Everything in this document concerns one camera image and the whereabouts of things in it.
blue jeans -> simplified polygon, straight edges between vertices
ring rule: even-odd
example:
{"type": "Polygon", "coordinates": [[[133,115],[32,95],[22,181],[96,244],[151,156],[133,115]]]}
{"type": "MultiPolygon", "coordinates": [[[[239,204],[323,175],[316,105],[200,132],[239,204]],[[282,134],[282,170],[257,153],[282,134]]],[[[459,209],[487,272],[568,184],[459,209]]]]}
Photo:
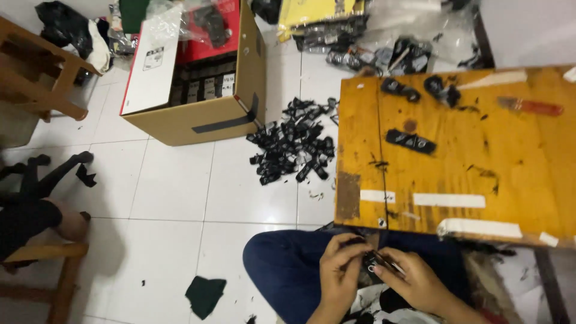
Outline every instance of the blue jeans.
{"type": "MultiPolygon", "coordinates": [[[[244,247],[244,267],[286,324],[305,324],[320,303],[319,261],[333,234],[296,230],[255,235],[244,247]]],[[[435,235],[386,231],[379,248],[418,253],[448,290],[472,305],[460,249],[435,235]]]]}

pile of black labels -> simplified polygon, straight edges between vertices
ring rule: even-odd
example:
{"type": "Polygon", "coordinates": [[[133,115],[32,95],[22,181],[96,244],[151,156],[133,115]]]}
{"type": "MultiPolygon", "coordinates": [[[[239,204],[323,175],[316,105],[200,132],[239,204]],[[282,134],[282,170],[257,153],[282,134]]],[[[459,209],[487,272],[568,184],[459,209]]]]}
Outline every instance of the pile of black labels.
{"type": "Polygon", "coordinates": [[[265,186],[277,181],[281,176],[298,171],[296,181],[302,182],[314,170],[322,180],[328,179],[324,170],[334,154],[334,140],[326,136],[320,139],[322,126],[315,122],[322,114],[331,115],[338,102],[328,98],[327,105],[316,104],[313,100],[302,101],[294,98],[283,110],[281,122],[271,122],[246,139],[263,150],[262,154],[250,158],[250,164],[258,165],[256,174],[260,184],[265,186]]]}

yellow package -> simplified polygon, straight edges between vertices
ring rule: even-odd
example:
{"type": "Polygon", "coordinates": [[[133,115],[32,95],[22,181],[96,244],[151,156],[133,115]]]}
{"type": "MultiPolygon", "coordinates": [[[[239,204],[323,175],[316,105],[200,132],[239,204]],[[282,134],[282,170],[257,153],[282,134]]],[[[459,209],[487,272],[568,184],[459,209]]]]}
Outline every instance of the yellow package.
{"type": "Polygon", "coordinates": [[[284,0],[278,21],[278,40],[298,35],[295,27],[323,20],[364,14],[364,0],[284,0]]]}

open cardboard box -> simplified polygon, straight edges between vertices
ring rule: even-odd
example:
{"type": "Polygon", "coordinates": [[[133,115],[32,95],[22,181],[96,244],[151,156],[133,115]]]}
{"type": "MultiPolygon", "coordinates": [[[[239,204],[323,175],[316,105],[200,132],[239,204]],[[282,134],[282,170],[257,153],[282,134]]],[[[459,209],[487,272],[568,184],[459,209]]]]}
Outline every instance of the open cardboard box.
{"type": "MultiPolygon", "coordinates": [[[[266,117],[266,46],[246,0],[240,3],[240,31],[232,35],[239,37],[233,95],[169,107],[178,38],[158,48],[150,37],[154,20],[146,20],[120,116],[170,146],[254,133],[266,117]]],[[[180,17],[178,6],[162,15],[175,24],[180,17]]]]}

wooden chair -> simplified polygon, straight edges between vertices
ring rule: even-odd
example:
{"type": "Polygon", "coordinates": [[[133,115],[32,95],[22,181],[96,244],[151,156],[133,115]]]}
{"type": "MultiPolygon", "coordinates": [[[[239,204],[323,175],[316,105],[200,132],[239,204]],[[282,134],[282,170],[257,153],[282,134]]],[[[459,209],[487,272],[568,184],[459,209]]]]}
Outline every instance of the wooden chair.
{"type": "Polygon", "coordinates": [[[90,63],[2,17],[0,54],[0,100],[13,103],[46,121],[50,120],[51,110],[76,120],[86,118],[88,110],[70,102],[67,95],[80,68],[101,76],[90,63]],[[27,71],[32,72],[22,73],[21,66],[17,68],[19,65],[25,65],[27,71]],[[41,74],[55,79],[51,88],[38,82],[41,74]]]}
{"type": "Polygon", "coordinates": [[[70,304],[74,296],[76,275],[82,257],[88,252],[88,244],[70,243],[46,246],[25,246],[14,252],[4,262],[28,261],[64,258],[58,287],[51,289],[27,288],[0,284],[0,297],[27,300],[50,304],[50,313],[46,323],[66,324],[70,304]]]}

